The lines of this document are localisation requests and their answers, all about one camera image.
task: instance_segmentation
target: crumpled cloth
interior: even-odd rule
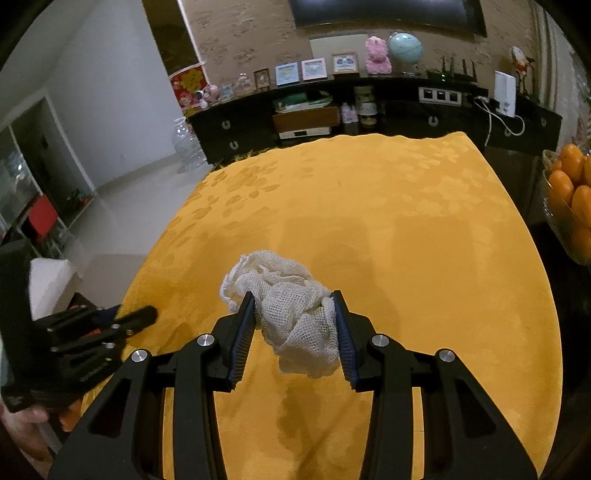
[[[269,250],[241,255],[220,287],[235,313],[247,291],[255,297],[256,326],[279,356],[283,373],[318,378],[339,364],[335,303],[306,267]]]

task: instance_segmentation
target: wall socket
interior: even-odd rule
[[[462,106],[462,93],[441,88],[419,87],[418,101],[421,103]]]

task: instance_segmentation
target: brown wall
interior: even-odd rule
[[[310,37],[370,33],[388,38],[394,30],[404,30],[423,43],[420,67],[438,69],[443,55],[474,60],[479,83],[492,91],[495,70],[512,72],[511,46],[535,56],[534,20],[528,0],[480,1],[488,38],[399,22],[296,28],[288,0],[183,0],[183,4],[210,81],[216,85],[234,81],[241,72],[264,68],[274,76],[276,65],[312,58]]]

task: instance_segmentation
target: television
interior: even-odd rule
[[[296,27],[397,20],[486,37],[480,0],[290,0]]]

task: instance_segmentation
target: table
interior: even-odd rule
[[[464,134],[342,136],[213,172],[125,296],[122,314],[146,304],[160,313],[128,352],[174,351],[210,332],[226,314],[223,276],[257,249],[301,262],[407,349],[454,350],[541,472],[560,410],[556,310],[522,219]],[[282,375],[255,332],[244,379],[215,398],[228,478],[359,478],[372,396],[352,392],[341,370]],[[171,479],[170,396],[165,424]],[[414,478],[422,441],[415,411]]]

